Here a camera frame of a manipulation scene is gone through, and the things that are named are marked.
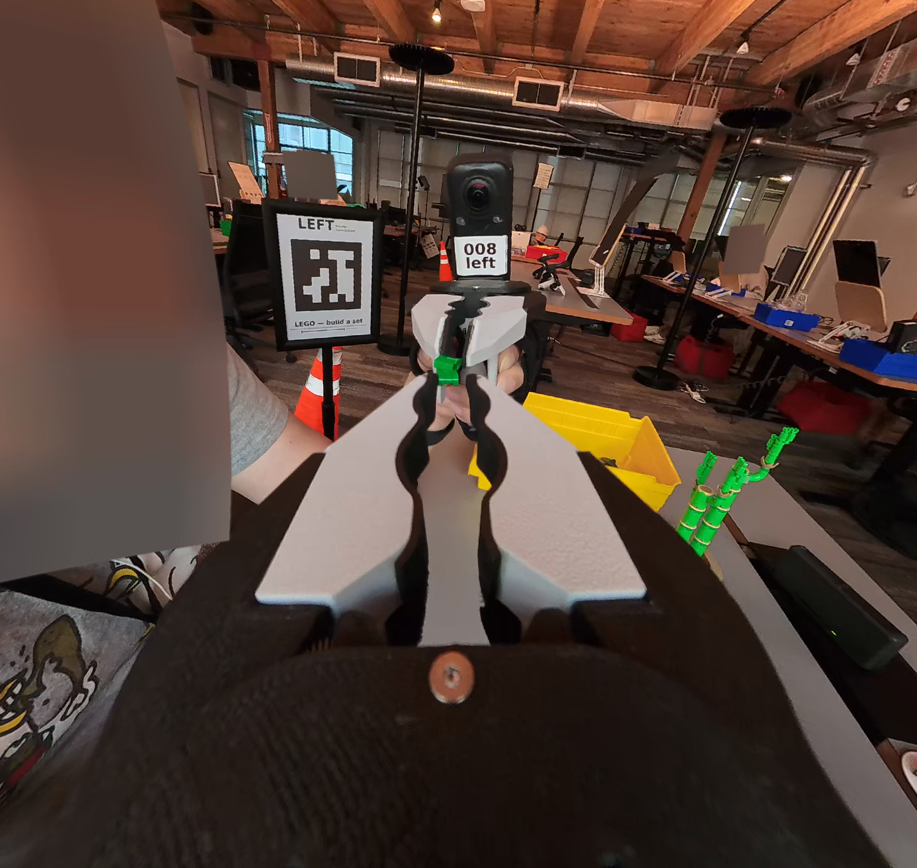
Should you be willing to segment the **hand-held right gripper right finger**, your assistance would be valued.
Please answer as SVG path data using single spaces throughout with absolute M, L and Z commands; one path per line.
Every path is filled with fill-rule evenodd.
M 477 432 L 480 618 L 492 645 L 518 642 L 544 610 L 642 602 L 647 587 L 590 477 L 617 479 L 486 377 L 467 382 Z

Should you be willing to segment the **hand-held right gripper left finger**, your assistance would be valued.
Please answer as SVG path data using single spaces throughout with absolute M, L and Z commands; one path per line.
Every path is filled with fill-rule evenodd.
M 392 645 L 418 645 L 427 538 L 417 484 L 429 462 L 437 379 L 397 392 L 327 448 L 256 599 L 368 615 Z

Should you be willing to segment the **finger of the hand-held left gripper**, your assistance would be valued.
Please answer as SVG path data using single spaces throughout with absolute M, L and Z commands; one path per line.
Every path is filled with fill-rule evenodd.
M 411 353 L 410 368 L 414 377 L 426 371 L 420 367 L 420 353 L 431 360 L 440 355 L 453 357 L 457 369 L 446 372 L 443 381 L 463 381 L 465 377 L 466 317 L 464 309 L 449 320 L 452 304 L 462 305 L 464 296 L 457 293 L 431 293 L 418 301 L 412 309 L 411 320 L 417 349 Z
M 499 355 L 522 339 L 527 324 L 523 299 L 484 299 L 469 320 L 463 366 L 485 365 L 489 381 L 498 381 Z

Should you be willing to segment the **person's left forearm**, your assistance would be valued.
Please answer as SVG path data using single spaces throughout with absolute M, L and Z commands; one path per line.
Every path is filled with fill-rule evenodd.
M 276 439 L 264 451 L 255 443 L 265 441 L 264 432 L 270 427 L 255 426 L 255 418 L 231 417 L 231 448 L 233 456 L 246 456 L 244 468 L 231 477 L 233 491 L 259 504 L 289 477 L 310 456 L 321 454 L 330 445 L 327 438 L 305 426 L 287 413 L 284 426 Z

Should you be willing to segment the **green lego bamboo model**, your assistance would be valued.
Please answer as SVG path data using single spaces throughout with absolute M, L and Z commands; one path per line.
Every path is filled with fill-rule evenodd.
M 707 485 L 718 457 L 710 451 L 705 454 L 696 472 L 689 504 L 676 528 L 677 534 L 689 544 L 694 553 L 705 557 L 743 487 L 768 477 L 778 466 L 783 449 L 796 439 L 799 432 L 799 428 L 786 426 L 779 434 L 771 435 L 755 472 L 749 469 L 746 459 L 739 457 L 718 489 Z

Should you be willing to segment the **person's left hand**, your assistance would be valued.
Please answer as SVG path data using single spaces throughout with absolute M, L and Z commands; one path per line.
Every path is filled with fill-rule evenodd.
M 523 403 L 527 393 L 531 390 L 533 378 L 540 367 L 544 357 L 544 347 L 540 344 L 534 329 L 527 331 L 522 340 L 512 347 L 500 352 L 498 359 L 497 387 L 508 393 L 514 394 L 517 401 Z M 424 373 L 429 373 L 433 378 L 433 360 L 413 342 L 410 352 L 409 381 Z M 427 430 L 427 444 L 440 443 L 459 422 L 469 439 L 476 438 L 476 430 L 471 425 L 469 395 L 465 384 L 447 386 L 441 403 L 437 404 L 434 421 Z

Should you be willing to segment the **yellow plastic bin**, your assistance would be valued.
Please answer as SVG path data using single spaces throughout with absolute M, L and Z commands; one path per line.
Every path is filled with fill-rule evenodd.
M 524 407 L 577 450 L 593 454 L 654 511 L 681 478 L 648 417 L 529 393 Z

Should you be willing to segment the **marker sign stand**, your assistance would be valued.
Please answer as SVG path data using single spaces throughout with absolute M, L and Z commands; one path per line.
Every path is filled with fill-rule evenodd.
M 320 348 L 322 422 L 335 439 L 333 348 L 381 335 L 384 222 L 377 210 L 265 199 L 276 348 Z

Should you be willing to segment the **large orange traffic cone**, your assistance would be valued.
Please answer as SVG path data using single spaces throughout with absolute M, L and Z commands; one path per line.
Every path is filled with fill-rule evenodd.
M 323 354 L 325 350 L 319 349 L 313 361 L 308 379 L 296 405 L 294 415 L 309 428 L 325 433 L 324 401 L 325 401 L 325 376 Z M 340 403 L 340 378 L 342 347 L 333 347 L 333 400 L 335 407 L 334 434 L 331 440 L 337 440 L 339 434 L 339 403 Z

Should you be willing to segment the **red bag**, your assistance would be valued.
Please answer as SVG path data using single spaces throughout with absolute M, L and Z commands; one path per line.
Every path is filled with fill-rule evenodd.
M 799 381 L 775 410 L 802 432 L 836 435 L 856 434 L 884 414 L 878 401 L 825 381 Z
M 676 367 L 690 375 L 712 381 L 725 381 L 735 362 L 736 354 L 728 344 L 708 343 L 686 335 L 675 352 Z

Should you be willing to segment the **black speaker box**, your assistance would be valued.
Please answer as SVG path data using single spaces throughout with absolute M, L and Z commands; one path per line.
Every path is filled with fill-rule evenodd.
M 904 633 L 806 547 L 797 544 L 780 551 L 771 569 L 808 619 L 861 669 L 881 671 L 908 644 Z

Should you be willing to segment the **blue plastic bin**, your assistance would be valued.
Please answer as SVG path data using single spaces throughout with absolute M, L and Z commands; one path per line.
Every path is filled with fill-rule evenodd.
M 821 316 L 818 313 L 790 311 L 774 304 L 760 302 L 754 311 L 753 319 L 771 327 L 808 333 L 819 325 Z
M 847 339 L 839 361 L 880 377 L 916 381 L 916 354 L 894 352 L 886 344 L 868 339 Z

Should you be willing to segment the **metal air duct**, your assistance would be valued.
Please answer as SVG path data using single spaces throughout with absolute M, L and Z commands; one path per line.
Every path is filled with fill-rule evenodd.
M 388 62 L 368 59 L 376 74 L 372 83 L 360 83 L 338 74 L 339 65 L 359 60 L 359 57 L 344 55 L 334 59 L 288 59 L 284 65 L 293 79 L 323 86 L 335 93 L 365 93 L 386 100 L 414 97 L 415 74 Z M 567 84 L 556 81 L 428 74 L 424 83 L 426 101 L 472 106 L 488 112 L 560 117 L 592 124 L 627 123 L 684 131 L 709 131 L 717 121 L 717 110 L 711 107 L 624 98 L 604 90 L 570 90 Z

